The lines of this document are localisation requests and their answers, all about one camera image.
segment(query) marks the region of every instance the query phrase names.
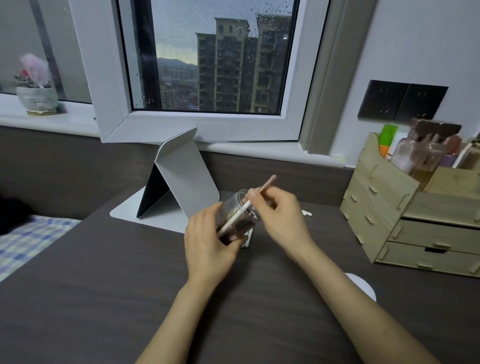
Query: electrical outlet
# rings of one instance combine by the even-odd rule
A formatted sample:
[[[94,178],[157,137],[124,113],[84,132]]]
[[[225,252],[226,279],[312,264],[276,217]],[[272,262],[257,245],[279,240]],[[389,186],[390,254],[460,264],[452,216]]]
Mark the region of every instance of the electrical outlet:
[[[393,120],[408,84],[370,80],[358,117]]]
[[[447,90],[446,86],[408,85],[394,120],[433,119]]]

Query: sky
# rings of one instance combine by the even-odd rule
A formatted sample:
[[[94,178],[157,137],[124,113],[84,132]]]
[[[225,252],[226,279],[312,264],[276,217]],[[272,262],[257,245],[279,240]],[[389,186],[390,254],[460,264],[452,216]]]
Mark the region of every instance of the sky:
[[[257,36],[256,15],[292,15],[294,0],[151,0],[157,57],[197,64],[197,35],[215,33],[215,17],[246,19]]]

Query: wooden storage box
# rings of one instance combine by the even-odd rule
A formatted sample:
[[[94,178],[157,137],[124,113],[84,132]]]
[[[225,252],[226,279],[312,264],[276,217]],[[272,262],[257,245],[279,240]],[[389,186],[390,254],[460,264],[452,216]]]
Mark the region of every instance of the wooden storage box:
[[[370,261],[480,277],[480,173],[440,167],[418,185],[370,133],[340,206]]]

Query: makeup brush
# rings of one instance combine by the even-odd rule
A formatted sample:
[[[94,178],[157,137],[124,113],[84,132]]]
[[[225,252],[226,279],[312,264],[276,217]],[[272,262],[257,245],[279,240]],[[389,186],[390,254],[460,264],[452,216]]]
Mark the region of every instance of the makeup brush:
[[[272,177],[270,177],[268,179],[267,182],[265,182],[265,184],[260,187],[258,189],[258,193],[262,193],[264,190],[266,190],[272,183],[273,181],[276,180],[276,175],[273,175]],[[216,233],[216,236],[218,238],[221,238],[222,236],[224,236],[229,230],[230,228],[240,219],[240,217],[243,215],[243,213],[245,211],[247,211],[247,209],[252,205],[252,203],[250,202],[250,200],[247,200],[247,202],[244,203],[244,205],[241,207],[240,210],[238,210],[235,215],[233,215],[231,217],[230,220],[228,220],[224,226],[222,226],[222,228],[220,229],[220,231],[218,233]]]

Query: folding stand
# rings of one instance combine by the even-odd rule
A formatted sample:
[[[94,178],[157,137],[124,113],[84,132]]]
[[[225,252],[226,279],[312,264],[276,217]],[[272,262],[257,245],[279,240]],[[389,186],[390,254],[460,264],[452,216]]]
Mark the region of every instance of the folding stand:
[[[158,149],[147,186],[110,212],[110,216],[184,233],[190,217],[220,199],[193,138],[191,128]]]

